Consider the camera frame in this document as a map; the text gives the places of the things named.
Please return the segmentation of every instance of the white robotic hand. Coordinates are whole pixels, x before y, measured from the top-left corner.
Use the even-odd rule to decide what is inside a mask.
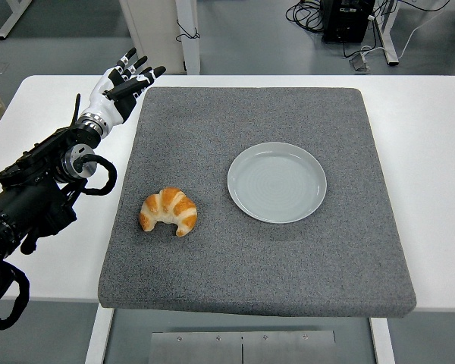
[[[144,56],[127,67],[136,52],[132,48],[102,75],[91,92],[89,107],[77,120],[78,124],[86,124],[96,130],[102,139],[108,136],[114,126],[123,124],[128,119],[137,104],[137,98],[165,72],[163,66],[155,69],[148,67],[135,75],[147,59]]]

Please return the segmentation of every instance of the robot finger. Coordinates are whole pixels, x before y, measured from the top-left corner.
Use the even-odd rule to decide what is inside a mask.
[[[147,68],[145,68],[143,71],[141,71],[140,74],[147,74],[147,73],[149,73],[151,70],[152,70],[151,67],[147,67]]]
[[[135,55],[135,53],[137,53],[137,49],[133,47],[123,57],[121,57],[118,62],[116,62],[115,68],[121,74],[123,73],[125,67],[127,66],[128,61],[130,60],[130,58],[132,58]]]
[[[134,64],[129,66],[124,73],[121,75],[123,77],[123,80],[128,81],[131,78],[131,75],[137,72],[137,69],[140,68],[147,60],[148,58],[146,55],[144,55],[142,58],[140,58],[138,61],[136,61]]]
[[[165,72],[165,67],[157,67],[149,72],[139,74],[130,78],[127,82],[122,83],[105,92],[106,97],[110,100],[119,101],[127,96],[138,98],[141,93],[151,86],[155,80]]]

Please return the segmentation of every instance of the plate rim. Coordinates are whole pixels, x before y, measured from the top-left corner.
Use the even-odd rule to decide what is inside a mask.
[[[318,165],[318,167],[320,168],[320,171],[322,171],[322,175],[324,176],[324,182],[325,182],[325,190],[324,190],[324,193],[323,193],[323,196],[320,200],[320,203],[308,214],[308,215],[304,215],[302,218],[296,218],[294,220],[289,220],[289,221],[273,221],[273,220],[268,220],[266,218],[262,218],[260,216],[257,216],[257,215],[254,215],[252,212],[250,212],[248,209],[246,209],[243,205],[243,203],[237,198],[237,195],[233,192],[232,190],[232,186],[231,186],[231,183],[230,183],[230,180],[231,180],[231,177],[232,177],[232,174],[233,174],[233,165],[237,163],[237,161],[239,161],[240,157],[247,153],[250,149],[253,149],[255,147],[260,147],[260,146],[263,146],[263,145],[285,145],[285,146],[289,146],[289,147],[292,147],[292,148],[295,148],[295,149],[298,149],[300,151],[302,151],[303,153],[306,153],[310,158],[312,158],[313,161],[315,161],[315,163]],[[312,153],[310,152],[307,152],[304,148],[301,148],[299,146],[295,146],[294,144],[291,144],[291,143],[286,143],[286,142],[264,142],[264,143],[259,143],[259,144],[255,144],[254,146],[250,146],[249,148],[246,148],[245,150],[243,150],[240,154],[238,154],[236,156],[236,158],[234,158],[234,160],[231,162],[231,165],[229,166],[229,169],[227,171],[227,190],[229,191],[229,195],[231,196],[231,199],[234,201],[234,203],[236,204],[236,206],[241,210],[243,211],[244,213],[246,213],[248,216],[251,216],[252,218],[255,218],[256,220],[259,220],[259,221],[263,221],[263,222],[268,222],[270,224],[290,224],[292,222],[296,222],[296,221],[300,221],[300,220],[303,220],[304,218],[307,218],[309,217],[311,214],[313,214],[315,211],[317,211],[320,207],[320,205],[322,204],[322,202],[324,201],[325,199],[325,196],[327,195],[327,189],[328,189],[328,185],[327,185],[327,176],[325,175],[325,171],[324,171],[324,168],[322,167],[322,165],[320,164],[320,162],[318,161],[318,159],[316,157],[313,156]]]

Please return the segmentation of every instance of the croissant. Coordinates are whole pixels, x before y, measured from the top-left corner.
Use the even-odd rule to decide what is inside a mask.
[[[189,233],[197,220],[196,204],[175,187],[166,187],[146,198],[140,210],[140,225],[152,231],[157,221],[176,224],[178,237]]]

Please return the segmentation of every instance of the table leg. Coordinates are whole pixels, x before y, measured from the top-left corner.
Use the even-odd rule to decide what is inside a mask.
[[[7,0],[7,3],[12,10],[12,15],[5,21],[2,28],[0,28],[0,39],[7,38],[8,33],[10,33],[31,2],[32,0],[22,0],[21,2],[19,2],[19,0]]]
[[[381,11],[382,14],[384,11],[386,15],[378,15],[376,18],[381,45],[385,49],[384,53],[386,54],[386,62],[390,66],[396,66],[400,63],[397,59],[396,50],[394,49],[393,40],[390,35],[391,28],[396,20],[398,9],[397,0],[390,0],[388,6],[384,7]]]
[[[393,345],[389,335],[388,321],[385,318],[370,318],[372,344],[377,364],[395,364]]]
[[[89,340],[86,364],[102,364],[105,358],[106,347],[111,327],[111,320],[115,309],[105,309],[98,305],[93,332]]]

